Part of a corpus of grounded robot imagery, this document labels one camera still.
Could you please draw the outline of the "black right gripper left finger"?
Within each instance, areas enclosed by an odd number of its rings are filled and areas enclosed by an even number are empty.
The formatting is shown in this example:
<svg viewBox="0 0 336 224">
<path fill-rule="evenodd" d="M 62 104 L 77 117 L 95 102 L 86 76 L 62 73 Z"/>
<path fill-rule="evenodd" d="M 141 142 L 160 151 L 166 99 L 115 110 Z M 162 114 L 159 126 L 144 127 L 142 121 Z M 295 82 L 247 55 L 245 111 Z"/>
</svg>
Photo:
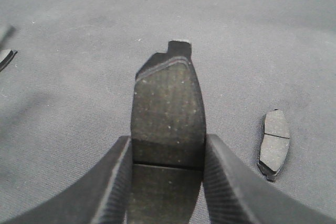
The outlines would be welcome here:
<svg viewBox="0 0 336 224">
<path fill-rule="evenodd" d="M 8 223 L 123 223 L 132 180 L 132 142 L 118 138 L 83 177 Z"/>
</svg>

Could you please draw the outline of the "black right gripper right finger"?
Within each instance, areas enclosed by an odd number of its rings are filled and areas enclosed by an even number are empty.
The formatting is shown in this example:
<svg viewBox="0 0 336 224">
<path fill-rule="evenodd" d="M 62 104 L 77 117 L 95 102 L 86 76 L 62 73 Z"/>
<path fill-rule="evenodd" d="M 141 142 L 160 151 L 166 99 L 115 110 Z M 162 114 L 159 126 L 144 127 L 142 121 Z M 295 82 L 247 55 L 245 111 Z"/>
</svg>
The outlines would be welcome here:
<svg viewBox="0 0 336 224">
<path fill-rule="evenodd" d="M 335 223 L 260 178 L 215 134 L 206 138 L 203 186 L 211 223 Z"/>
</svg>

